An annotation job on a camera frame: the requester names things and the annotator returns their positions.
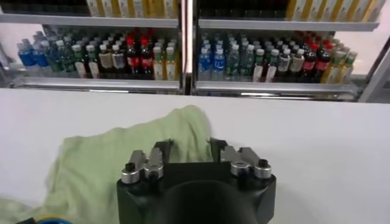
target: water bottle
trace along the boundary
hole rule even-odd
[[[35,44],[32,47],[34,49],[33,56],[37,62],[37,65],[40,67],[41,76],[50,77],[51,68],[48,61],[46,60],[46,57],[44,56],[41,46],[39,44]]]
[[[211,60],[207,48],[202,48],[199,56],[198,79],[200,81],[209,81],[211,76]]]
[[[225,73],[225,55],[224,50],[221,48],[217,49],[214,56],[214,69],[213,69],[213,80],[223,81]]]
[[[39,76],[39,66],[35,62],[32,54],[23,43],[18,43],[18,55],[24,67],[26,67],[27,73],[29,76],[38,77]]]

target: plastic bottle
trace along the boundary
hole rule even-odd
[[[325,70],[321,77],[321,83],[333,84],[339,73],[339,64],[341,59],[345,56],[345,52],[336,51],[335,57],[332,58],[331,65]]]
[[[357,55],[358,53],[355,51],[351,51],[349,53],[345,65],[339,69],[339,73],[335,78],[335,83],[350,83],[350,76],[353,71],[353,62],[355,61]]]
[[[73,56],[72,53],[70,53],[69,50],[64,45],[64,42],[62,40],[58,40],[56,42],[59,52],[58,56],[61,60],[62,66],[65,70],[65,77],[67,78],[76,78],[78,77],[77,72],[76,72],[76,67],[74,66],[74,61],[73,61]]]
[[[153,55],[149,49],[149,42],[146,39],[141,40],[141,66],[143,70],[143,79],[153,79]]]
[[[253,82],[261,82],[261,74],[263,73],[264,50],[256,50],[255,69],[253,70]]]
[[[18,56],[22,61],[24,67],[26,67],[26,70],[28,71],[28,75],[32,77],[39,77],[40,76],[39,66],[35,62],[28,48],[23,43],[18,43],[17,46],[19,49]]]
[[[198,80],[207,81],[211,80],[211,60],[208,49],[203,47],[200,52],[199,62],[198,62]]]
[[[101,64],[100,78],[107,79],[114,73],[114,65],[112,62],[111,52],[107,49],[107,46],[100,45],[99,59]]]
[[[291,56],[290,56],[291,50],[290,49],[284,49],[283,53],[279,55],[278,60],[278,70],[276,72],[276,75],[274,77],[275,82],[287,82],[287,72],[288,68],[290,66],[291,62]]]
[[[40,72],[42,76],[44,77],[50,77],[52,76],[51,68],[49,66],[48,61],[46,60],[46,57],[44,56],[43,50],[39,44],[33,45],[33,58],[37,62],[37,65],[40,67]]]

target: juice bottle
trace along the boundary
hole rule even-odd
[[[346,53],[343,51],[336,51],[335,57],[332,59],[331,65],[325,70],[321,77],[321,83],[333,84],[336,76],[339,73],[339,64]]]
[[[355,61],[357,55],[358,53],[355,51],[349,53],[345,65],[339,69],[339,73],[335,80],[336,83],[343,84],[350,82],[350,76],[353,71],[353,62]]]
[[[121,16],[123,18],[134,17],[134,5],[133,0],[118,0],[119,8],[121,9]]]

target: white bottle cap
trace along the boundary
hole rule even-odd
[[[72,50],[73,50],[73,51],[81,51],[81,46],[78,45],[78,44],[73,45],[73,46],[72,46]]]
[[[286,48],[283,50],[283,54],[290,54],[291,53],[291,50]]]
[[[94,51],[94,50],[95,50],[95,46],[87,45],[87,51]]]
[[[107,46],[105,44],[100,45],[100,50],[101,51],[107,50]]]
[[[248,45],[248,51],[253,51],[255,49],[255,46],[253,46],[253,45]]]
[[[279,54],[279,50],[278,50],[278,49],[273,49],[273,50],[271,51],[271,55],[272,55],[272,56],[278,56],[278,54]]]
[[[62,47],[63,46],[63,41],[62,40],[57,40],[55,43],[57,44],[58,47]]]
[[[257,55],[264,55],[264,49],[257,49],[256,54]]]

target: red label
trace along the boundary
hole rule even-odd
[[[142,67],[150,67],[153,65],[153,59],[151,58],[142,58]]]
[[[314,62],[305,61],[302,67],[304,70],[312,70],[314,68]]]
[[[324,71],[327,69],[329,62],[317,61],[316,69]]]

